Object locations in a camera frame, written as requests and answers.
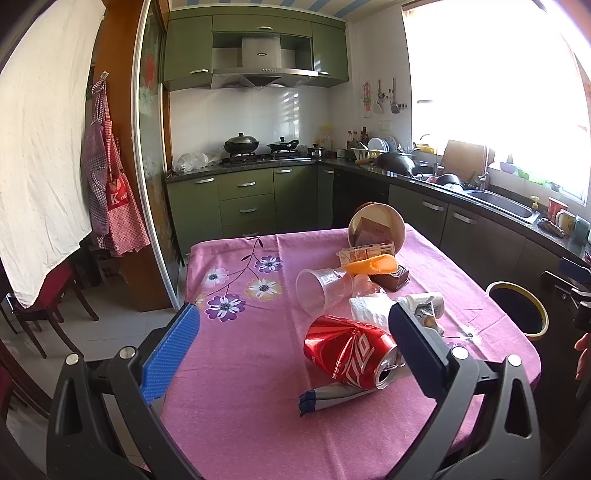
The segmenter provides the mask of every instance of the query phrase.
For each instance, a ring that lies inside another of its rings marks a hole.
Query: curtain
[[[100,0],[57,0],[0,73],[0,257],[25,307],[90,233],[80,150],[104,11]]]

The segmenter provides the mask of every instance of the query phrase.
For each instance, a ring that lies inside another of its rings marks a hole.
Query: crushed can
[[[333,379],[364,389],[385,388],[402,366],[388,332],[331,315],[322,315],[310,325],[304,355]]]

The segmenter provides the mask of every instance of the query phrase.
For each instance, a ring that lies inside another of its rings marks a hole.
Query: clear plastic cup
[[[295,293],[301,307],[311,317],[319,317],[351,296],[353,277],[343,269],[305,269],[295,280]]]

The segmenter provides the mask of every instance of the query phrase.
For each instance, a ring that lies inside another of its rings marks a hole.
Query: stainless steel sink
[[[505,213],[517,217],[526,223],[534,223],[540,215],[539,212],[534,212],[531,208],[527,208],[520,203],[487,190],[467,190],[464,193],[474,199],[488,203],[499,210],[503,210]]]

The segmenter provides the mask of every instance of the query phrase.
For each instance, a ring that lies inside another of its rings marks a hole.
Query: white wall
[[[348,130],[360,131],[366,126],[370,137],[392,135],[403,146],[411,143],[411,88],[408,48],[400,5],[386,8],[370,17],[347,23],[349,46],[349,82],[330,89],[330,114],[333,138],[337,147],[345,148]],[[407,103],[408,109],[394,115],[389,103],[384,113],[363,116],[361,86],[371,85],[372,102],[377,100],[378,79],[382,91],[388,93],[396,77],[396,101]],[[379,129],[379,122],[391,121],[389,131]]]
[[[187,89],[170,93],[170,135],[173,158],[200,151],[216,153],[239,132],[259,141],[257,153],[268,143],[297,138],[312,145],[330,124],[329,89],[225,88]]]

